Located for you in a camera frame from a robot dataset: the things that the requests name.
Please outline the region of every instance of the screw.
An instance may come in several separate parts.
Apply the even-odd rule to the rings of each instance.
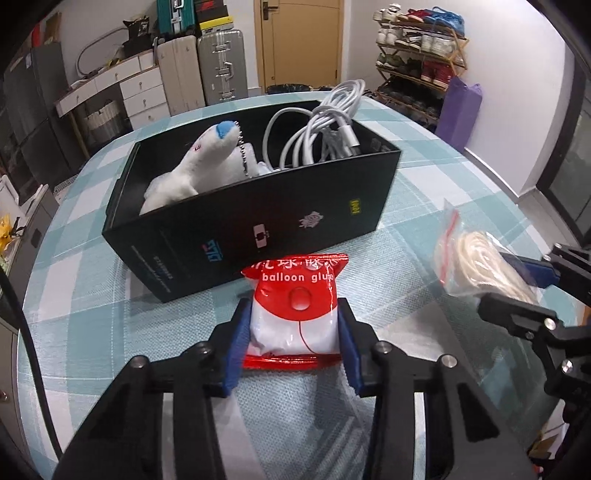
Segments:
[[[448,368],[453,368],[457,365],[457,359],[453,355],[443,355],[441,362]]]
[[[556,322],[552,319],[546,319],[544,320],[544,326],[548,329],[548,330],[556,330]]]
[[[213,348],[207,342],[197,342],[195,346],[197,347],[197,350],[199,350],[199,353],[202,355],[209,355],[213,352]]]
[[[374,344],[374,351],[377,353],[390,353],[392,348],[394,348],[394,345],[392,345],[390,342],[386,342],[385,340],[380,340]]]
[[[562,368],[562,371],[565,374],[569,374],[573,371],[573,363],[570,360],[564,360],[560,365],[560,368]]]
[[[131,368],[145,367],[148,364],[148,357],[144,355],[136,355],[129,361],[129,364],[131,365]]]

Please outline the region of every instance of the light blue tablecloth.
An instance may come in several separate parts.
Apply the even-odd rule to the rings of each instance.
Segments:
[[[235,281],[161,304],[111,250],[101,236],[105,207],[134,142],[224,112],[323,95],[261,96],[177,115],[118,138],[84,167],[43,240],[24,306],[63,447],[131,356],[166,358],[207,339],[249,289]],[[380,338],[408,353],[436,359],[448,352],[467,363],[518,437],[529,441],[553,406],[539,360],[528,345],[479,320],[473,301],[446,296],[431,256],[445,199],[469,228],[492,233],[517,254],[536,258],[547,246],[490,180],[433,134],[369,99],[355,118],[400,147],[402,158],[378,229],[330,249],[350,257],[337,279],[339,296]],[[543,304],[574,322],[572,299],[561,291],[547,290]],[[21,343],[18,393],[31,454],[48,479],[56,458]],[[232,401],[248,444],[239,450],[256,464],[234,478],[360,478],[373,403],[355,398],[340,368],[246,372]]]

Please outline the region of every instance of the red plastic package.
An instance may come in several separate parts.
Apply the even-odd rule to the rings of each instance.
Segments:
[[[292,255],[242,270],[256,284],[245,368],[305,370],[340,361],[335,278],[345,254]]]

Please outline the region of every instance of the sticker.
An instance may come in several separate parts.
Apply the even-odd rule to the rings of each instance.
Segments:
[[[263,248],[267,246],[267,238],[269,237],[269,232],[265,230],[264,223],[260,223],[259,225],[255,225],[252,227],[252,230],[255,232],[255,242],[257,248]]]
[[[203,251],[207,255],[207,259],[210,262],[219,262],[222,260],[222,250],[220,249],[219,244],[215,240],[210,240],[206,244],[201,246]]]
[[[314,228],[316,225],[318,225],[320,223],[320,221],[323,218],[324,218],[324,216],[322,216],[318,212],[312,212],[300,220],[300,227]]]
[[[359,199],[350,200],[349,207],[351,208],[351,215],[358,215],[361,213],[361,204]]]

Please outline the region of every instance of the suitcase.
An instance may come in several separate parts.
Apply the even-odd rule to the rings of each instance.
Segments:
[[[170,115],[205,106],[193,35],[158,45],[158,65]]]
[[[244,40],[240,30],[212,32],[197,46],[208,105],[248,97]]]
[[[160,33],[175,35],[195,25],[193,0],[157,0]]]

